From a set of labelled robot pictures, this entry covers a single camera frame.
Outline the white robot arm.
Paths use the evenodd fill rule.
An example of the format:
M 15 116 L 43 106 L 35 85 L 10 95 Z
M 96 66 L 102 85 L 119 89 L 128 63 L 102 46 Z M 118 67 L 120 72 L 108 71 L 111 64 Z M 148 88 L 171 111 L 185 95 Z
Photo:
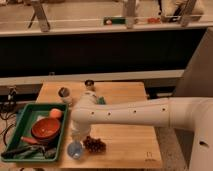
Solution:
M 213 98 L 171 97 L 99 105 L 85 91 L 71 111 L 72 137 L 82 140 L 92 124 L 172 127 L 194 132 L 189 171 L 213 171 Z

